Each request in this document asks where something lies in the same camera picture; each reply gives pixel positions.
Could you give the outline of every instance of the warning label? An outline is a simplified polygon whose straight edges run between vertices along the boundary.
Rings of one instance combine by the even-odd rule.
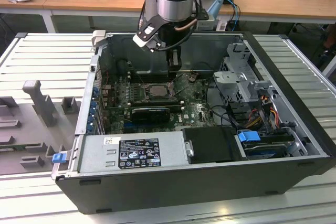
[[[119,141],[120,169],[161,166],[159,139]]]

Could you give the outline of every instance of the blue clip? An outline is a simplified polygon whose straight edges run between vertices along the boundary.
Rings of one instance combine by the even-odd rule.
[[[55,153],[51,160],[53,164],[66,163],[67,154],[66,153]]]
[[[90,125],[90,124],[86,125],[86,131],[87,131],[87,133],[92,132],[93,131],[93,126]]]
[[[238,134],[241,142],[260,141],[260,136],[256,131],[242,131]]]
[[[91,101],[91,103],[90,103],[90,107],[91,107],[91,108],[95,108],[95,107],[97,107],[97,103],[94,102],[94,101]]]
[[[89,109],[89,114],[94,115],[96,113],[96,110],[94,108]]]

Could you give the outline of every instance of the blue latch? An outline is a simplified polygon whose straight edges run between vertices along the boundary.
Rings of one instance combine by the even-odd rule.
[[[91,108],[95,108],[95,107],[97,107],[97,103],[94,102],[94,101],[91,101],[91,103],[90,103],[90,107],[91,107]]]
[[[66,153],[55,153],[52,157],[52,162],[54,164],[57,164],[57,163],[66,163],[67,160],[67,154]]]
[[[241,142],[260,141],[260,136],[256,131],[242,131],[238,134]]]

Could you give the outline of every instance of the metal bracket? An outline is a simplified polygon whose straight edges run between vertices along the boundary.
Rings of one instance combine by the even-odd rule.
[[[92,46],[93,47],[99,47],[102,44],[104,44],[104,39],[105,39],[105,35],[106,35],[106,30],[96,30],[93,31],[92,33]]]
[[[228,45],[227,53],[230,57],[239,57],[240,59],[247,59],[251,55],[250,50],[243,43],[233,43]]]

